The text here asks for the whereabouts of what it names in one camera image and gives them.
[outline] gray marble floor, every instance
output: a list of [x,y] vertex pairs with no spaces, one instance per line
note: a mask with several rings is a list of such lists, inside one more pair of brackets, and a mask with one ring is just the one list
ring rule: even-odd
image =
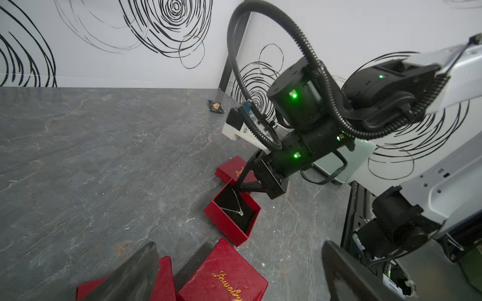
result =
[[[217,90],[0,89],[0,300],[73,300],[149,240],[179,289],[222,237],[202,210],[215,168],[255,148],[221,134]],[[227,112],[234,105],[220,97]],[[324,240],[339,242],[348,186],[291,177],[238,252],[264,300],[329,300]]]

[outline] necklace chain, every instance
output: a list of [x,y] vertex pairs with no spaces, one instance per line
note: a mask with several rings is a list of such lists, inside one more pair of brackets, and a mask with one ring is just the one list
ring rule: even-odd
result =
[[236,193],[236,191],[234,191],[234,189],[232,189],[233,193],[234,193],[234,196],[236,197],[236,200],[238,201],[238,206],[240,207],[240,210],[239,211],[236,211],[236,210],[232,210],[232,209],[228,209],[228,208],[223,208],[223,207],[220,207],[222,210],[226,210],[226,211],[231,211],[231,212],[234,212],[236,214],[239,214],[240,216],[243,216],[244,215],[244,212],[242,212],[242,209],[241,209],[241,204],[240,204],[240,200],[238,199],[238,194]]

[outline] black cable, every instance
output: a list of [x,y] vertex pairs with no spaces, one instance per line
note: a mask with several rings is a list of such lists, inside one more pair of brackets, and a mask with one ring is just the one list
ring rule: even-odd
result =
[[457,58],[455,58],[455,60],[452,62],[452,64],[450,65],[450,67],[447,69],[447,71],[445,72],[445,74],[448,74],[450,72],[450,70],[452,70],[452,68],[455,66],[455,64],[457,63],[457,61],[460,59],[460,57],[464,54],[465,50],[467,50],[468,47],[470,47],[470,45],[472,45],[472,42],[469,41],[465,47],[462,49],[462,51],[458,54]]
[[334,150],[333,153],[343,162],[343,166],[339,167],[331,175],[329,175],[326,179],[324,179],[323,181],[320,181],[320,182],[315,182],[315,181],[312,181],[312,180],[308,179],[305,175],[305,172],[303,170],[300,170],[300,174],[303,177],[303,179],[305,179],[306,181],[308,181],[310,183],[316,184],[316,185],[325,185],[326,183],[329,183],[329,182],[333,181],[333,179],[336,178],[342,171],[344,171],[345,168],[348,165],[348,162],[346,161],[345,157],[343,157],[343,155],[340,152],[338,152],[337,150]]
[[281,126],[287,128],[287,129],[292,129],[292,127],[289,126],[289,125],[284,121],[283,115],[281,115],[281,113],[280,113],[277,109],[274,109],[274,110],[275,110],[275,114],[276,114],[276,120],[278,121],[278,123],[281,124]]
[[266,146],[271,151],[281,150],[282,145],[274,128],[268,124],[268,122],[264,119],[264,117],[261,115],[261,113],[259,112],[259,110],[256,108],[254,104],[251,105],[251,111],[254,113],[256,117],[257,117],[256,114],[258,113],[258,115],[260,116],[260,117],[257,117],[258,121],[265,127],[265,129],[273,138],[273,141],[271,141],[266,135],[264,135],[264,133],[258,128],[258,126],[254,123],[254,121],[249,116],[248,112],[246,112],[246,110],[244,109],[243,105],[238,108],[238,113],[241,115],[241,119],[243,120],[243,122],[264,146]]
[[415,249],[413,249],[413,250],[411,250],[411,251],[408,251],[408,252],[406,252],[406,253],[404,253],[404,254],[400,254],[400,255],[397,254],[397,252],[396,252],[396,253],[394,253],[393,255],[391,255],[390,257],[385,257],[385,258],[376,260],[376,261],[374,261],[374,262],[371,262],[371,263],[370,263],[369,265],[367,265],[366,267],[369,268],[370,266],[372,266],[372,265],[374,265],[374,264],[377,264],[377,263],[380,263],[380,262],[387,262],[387,261],[390,261],[390,260],[396,260],[396,259],[398,259],[398,258],[401,258],[401,257],[403,257],[403,256],[405,256],[405,255],[408,255],[408,254],[412,253],[412,252],[415,251],[415,250],[420,249],[421,247],[423,247],[424,245],[426,245],[429,241],[431,241],[431,240],[435,237],[435,235],[437,235],[437,234],[440,232],[440,230],[443,228],[443,226],[445,226],[445,222],[446,222],[446,221],[447,221],[447,220],[443,221],[442,225],[441,225],[440,228],[437,230],[437,232],[435,232],[432,236],[430,236],[430,238],[427,239],[421,246],[419,246],[419,247],[417,247],[417,248],[415,248]]
[[[286,32],[295,40],[300,48],[301,52],[303,53],[304,57],[308,61],[308,64],[311,68],[312,73],[316,77],[319,87],[320,93],[322,94],[323,99],[327,102],[327,107],[330,112],[332,118],[337,122],[338,126],[348,135],[371,140],[376,138],[384,137],[393,131],[399,129],[400,127],[406,125],[409,120],[406,117],[400,117],[399,119],[385,125],[383,128],[378,129],[376,131],[366,131],[366,130],[358,130],[354,128],[340,113],[338,107],[343,107],[343,104],[337,104],[337,100],[333,97],[332,87],[330,84],[330,77],[328,75],[328,71],[326,70],[325,65],[322,61],[320,61],[316,53],[314,52],[312,46],[308,42],[305,34],[301,31],[298,25],[282,10],[278,7],[274,6],[273,4],[262,1],[262,0],[245,0],[242,2],[233,12],[231,19],[228,25],[228,55],[231,62],[231,66],[233,68],[234,76],[238,82],[238,85],[243,93],[243,96],[249,102],[252,102],[249,92],[244,84],[238,63],[236,61],[235,49],[234,49],[234,33],[236,31],[236,24],[238,20],[241,18],[242,15],[249,12],[256,12],[262,13],[267,17],[271,18],[273,21],[278,23],[281,27],[283,27]],[[433,103],[435,98],[439,95],[440,91],[442,91],[443,87],[447,83],[449,77],[444,74],[437,76],[434,80],[434,83],[426,92],[424,98],[418,102],[413,108],[412,112],[414,116],[418,116],[419,114],[424,114],[426,108]],[[239,112],[241,117],[243,117],[243,121],[247,122],[246,125],[252,129],[251,127],[253,124],[246,119],[247,112],[245,116],[243,116],[243,112],[245,112],[244,108],[240,108]],[[255,136],[269,149],[275,147],[275,145],[267,139],[261,132],[255,132],[253,130]]]

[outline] gold script lettering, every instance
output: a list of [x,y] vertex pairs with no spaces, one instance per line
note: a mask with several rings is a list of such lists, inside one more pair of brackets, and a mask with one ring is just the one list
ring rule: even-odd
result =
[[239,177],[242,173],[242,171],[244,170],[244,166],[241,168],[240,171],[236,171],[236,175]]
[[230,292],[233,297],[236,297],[236,299],[233,299],[233,301],[242,301],[241,296],[239,295],[241,294],[241,290],[240,289],[234,290],[234,288],[229,285],[229,282],[227,280],[224,280],[224,277],[227,276],[226,273],[221,271],[217,275],[216,274],[212,274],[212,275],[213,277],[218,278],[219,282],[221,282],[221,284],[228,289],[228,292]]

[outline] green led light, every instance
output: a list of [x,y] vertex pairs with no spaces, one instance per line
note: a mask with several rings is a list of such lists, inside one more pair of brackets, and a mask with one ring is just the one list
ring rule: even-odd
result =
[[296,90],[293,89],[289,92],[289,95],[291,96],[291,98],[293,99],[296,99],[298,97],[298,93],[296,93]]
[[355,137],[355,136],[352,136],[352,135],[349,135],[349,134],[347,134],[347,133],[346,133],[345,131],[341,131],[341,132],[342,132],[342,133],[344,133],[345,135],[348,135],[348,136],[350,136],[351,138],[355,138],[355,139],[357,139],[357,137]]

